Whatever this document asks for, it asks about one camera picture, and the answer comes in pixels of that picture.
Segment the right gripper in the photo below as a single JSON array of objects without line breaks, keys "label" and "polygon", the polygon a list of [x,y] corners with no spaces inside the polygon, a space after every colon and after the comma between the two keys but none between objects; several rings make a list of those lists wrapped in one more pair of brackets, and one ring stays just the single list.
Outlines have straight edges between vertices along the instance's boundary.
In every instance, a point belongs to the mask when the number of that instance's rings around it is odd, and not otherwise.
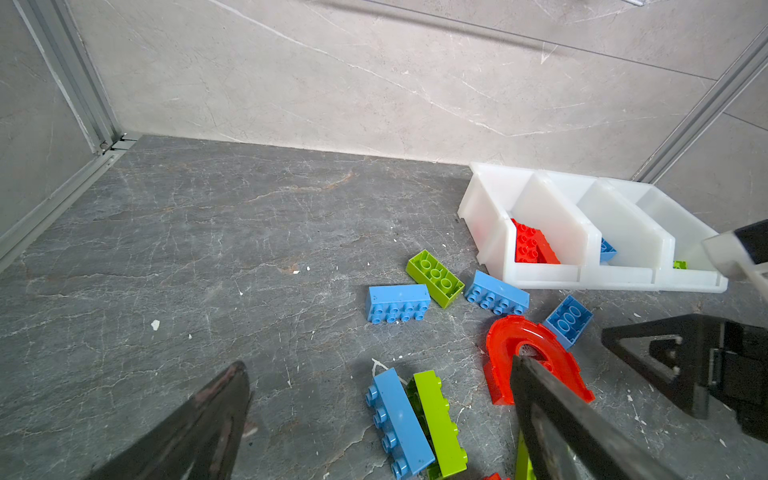
[{"label": "right gripper", "polygon": [[765,328],[688,314],[606,328],[601,342],[685,413],[706,418],[712,395],[767,442]]}]

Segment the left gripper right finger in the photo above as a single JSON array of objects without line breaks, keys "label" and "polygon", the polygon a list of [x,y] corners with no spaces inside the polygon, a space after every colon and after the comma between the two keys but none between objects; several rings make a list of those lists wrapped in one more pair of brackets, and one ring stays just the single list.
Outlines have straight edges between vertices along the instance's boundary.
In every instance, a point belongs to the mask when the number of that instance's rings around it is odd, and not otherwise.
[{"label": "left gripper right finger", "polygon": [[539,479],[577,479],[578,458],[596,479],[678,479],[531,357],[514,358],[510,386]]}]

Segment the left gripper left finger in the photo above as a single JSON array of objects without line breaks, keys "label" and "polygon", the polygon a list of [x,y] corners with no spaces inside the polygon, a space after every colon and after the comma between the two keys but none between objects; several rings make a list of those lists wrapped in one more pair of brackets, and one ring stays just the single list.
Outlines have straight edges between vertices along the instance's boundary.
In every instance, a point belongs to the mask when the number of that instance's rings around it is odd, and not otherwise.
[{"label": "left gripper left finger", "polygon": [[238,360],[90,479],[229,479],[251,398]]}]

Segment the white three-compartment bin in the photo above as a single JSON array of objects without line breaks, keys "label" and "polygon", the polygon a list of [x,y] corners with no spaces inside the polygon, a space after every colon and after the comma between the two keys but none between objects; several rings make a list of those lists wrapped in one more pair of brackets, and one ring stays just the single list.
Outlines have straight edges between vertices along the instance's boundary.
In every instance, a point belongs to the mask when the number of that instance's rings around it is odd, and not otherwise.
[{"label": "white three-compartment bin", "polygon": [[[716,232],[656,186],[473,163],[460,203],[488,273],[521,289],[722,293],[727,279],[701,242]],[[559,264],[516,263],[516,228],[540,230]],[[601,239],[616,250],[600,263]],[[675,260],[686,270],[674,269]]]}]

